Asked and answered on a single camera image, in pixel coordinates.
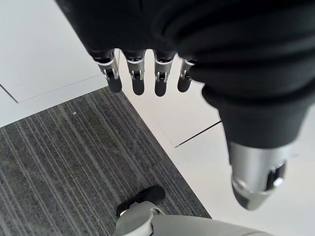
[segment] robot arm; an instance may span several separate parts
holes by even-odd
[[[272,236],[225,222],[182,215],[165,215],[156,205],[143,202],[128,209],[117,221],[114,236]]]
[[[174,54],[219,111],[238,202],[256,209],[284,178],[291,143],[315,100],[315,0],[56,0],[110,88],[121,82],[112,50],[126,56],[136,94],[144,50],[156,60],[156,94]]]

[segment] robotic hand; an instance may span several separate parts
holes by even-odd
[[[281,184],[315,100],[315,0],[56,1],[114,92],[122,88],[114,48],[124,52],[138,95],[146,49],[155,51],[158,96],[175,53],[184,59],[179,90],[191,78],[205,84],[244,208],[256,209]]]

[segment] silver metal joint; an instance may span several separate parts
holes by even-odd
[[[144,57],[140,60],[128,60],[127,65],[132,80],[144,79]]]
[[[155,76],[157,82],[160,82],[160,80],[163,80],[164,83],[167,82],[169,73],[171,71],[172,62],[173,60],[162,62],[155,57]]]
[[[239,204],[255,210],[283,182],[291,144],[278,148],[253,148],[231,142],[232,187]]]
[[[119,79],[118,63],[115,57],[110,62],[100,63],[97,62],[101,72],[105,75],[106,80]]]
[[[194,65],[194,63],[187,61],[186,59],[182,60],[182,66],[181,66],[181,72],[180,72],[180,78],[183,80],[187,76],[187,72],[190,70],[190,68]]]

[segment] striped carpet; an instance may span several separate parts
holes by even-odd
[[[0,236],[111,235],[117,205],[154,184],[166,213],[210,217],[123,93],[0,128]]]

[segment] gray metal component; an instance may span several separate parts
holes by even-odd
[[[127,60],[127,65],[129,69],[129,73],[131,75],[131,79],[135,80],[136,77],[134,75],[135,71],[139,71],[140,80],[144,78],[144,57],[141,60]]]
[[[155,215],[164,214],[150,202],[134,204],[117,221],[114,236],[150,236],[151,221]]]
[[[291,144],[262,149],[230,143],[232,186],[244,208],[257,209],[282,183],[290,151]]]
[[[154,66],[155,66],[155,76],[156,76],[157,82],[159,82],[162,79],[163,79],[164,83],[167,82],[169,72],[171,71],[172,62],[173,62],[173,60],[170,60],[167,62],[159,61],[155,56]]]
[[[194,63],[191,63],[187,61],[186,59],[182,60],[182,66],[181,66],[181,72],[180,72],[180,79],[184,79],[187,72],[190,70],[190,68],[194,65]]]
[[[101,72],[105,75],[106,80],[110,81],[111,79],[119,79],[119,72],[118,72],[118,63],[116,57],[108,63],[100,63],[97,62]]]
[[[117,221],[114,236],[271,236],[265,232],[207,218],[164,215],[150,202],[128,209]]]

